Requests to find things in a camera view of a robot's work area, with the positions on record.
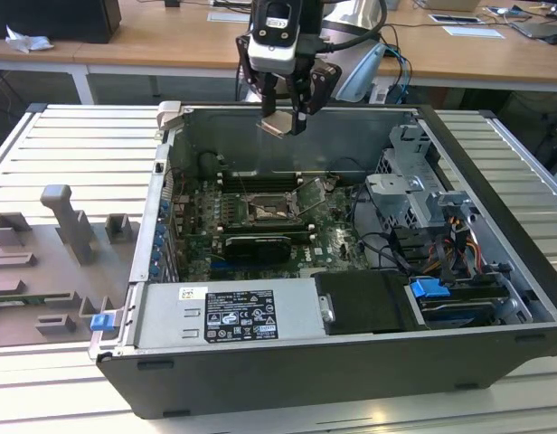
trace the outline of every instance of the metal table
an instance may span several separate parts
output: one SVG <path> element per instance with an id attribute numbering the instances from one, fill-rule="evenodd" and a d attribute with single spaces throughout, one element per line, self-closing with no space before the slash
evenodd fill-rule
<path id="1" fill-rule="evenodd" d="M 30 224 L 52 222 L 36 205 L 43 185 L 60 182 L 75 186 L 75 202 L 91 222 L 125 207 L 139 219 L 160 141 L 155 114 L 142 106 L 49 106 L 26 114 L 0 149 L 0 190 L 14 189 L 0 191 L 0 211 L 17 203 Z M 497 120 L 439 115 L 557 269 L 553 178 Z M 440 165 L 459 187 L 447 163 Z M 88 358 L 87 346 L 0 348 L 0 432 L 557 432 L 557 357 L 526 363 L 482 391 L 141 420 Z"/>

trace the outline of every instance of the paper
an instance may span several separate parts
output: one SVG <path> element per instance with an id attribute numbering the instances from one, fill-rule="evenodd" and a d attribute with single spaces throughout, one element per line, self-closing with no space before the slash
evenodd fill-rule
<path id="1" fill-rule="evenodd" d="M 39 51 L 53 48 L 50 40 L 45 36 L 25 36 L 24 34 L 14 32 L 9 26 L 7 27 L 5 42 L 15 50 L 24 52 L 25 54 L 28 54 L 30 50 Z"/>
<path id="2" fill-rule="evenodd" d="M 249 20 L 249 14 L 230 14 L 228 12 L 208 13 L 208 21 L 215 21 L 220 23 L 247 23 Z"/>
<path id="3" fill-rule="evenodd" d="M 443 28 L 451 36 L 473 36 L 476 38 L 505 39 L 505 37 L 493 29 L 477 29 L 473 27 L 455 27 L 444 25 Z"/>

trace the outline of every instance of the blue plastic tab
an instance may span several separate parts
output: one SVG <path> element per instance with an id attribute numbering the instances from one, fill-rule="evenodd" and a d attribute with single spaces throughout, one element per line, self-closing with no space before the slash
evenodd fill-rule
<path id="1" fill-rule="evenodd" d="M 91 318 L 92 332 L 113 332 L 116 314 L 96 314 Z"/>
<path id="2" fill-rule="evenodd" d="M 449 297 L 449 289 L 439 284 L 438 278 L 418 278 L 410 284 L 415 297 Z"/>

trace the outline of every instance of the black box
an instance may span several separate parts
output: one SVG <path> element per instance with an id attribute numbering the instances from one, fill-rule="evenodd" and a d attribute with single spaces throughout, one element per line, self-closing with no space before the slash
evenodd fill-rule
<path id="1" fill-rule="evenodd" d="M 108 43 L 121 19 L 118 0 L 0 0 L 0 38 L 9 25 L 53 42 Z"/>

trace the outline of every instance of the tissue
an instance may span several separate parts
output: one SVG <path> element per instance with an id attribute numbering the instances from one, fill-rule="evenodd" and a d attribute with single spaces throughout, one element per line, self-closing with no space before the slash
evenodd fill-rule
<path id="1" fill-rule="evenodd" d="M 25 36 L 14 32 L 7 26 L 7 37 L 5 42 L 7 42 L 12 48 L 20 52 L 28 54 L 30 50 L 49 50 L 53 48 L 50 40 L 45 36 Z"/>

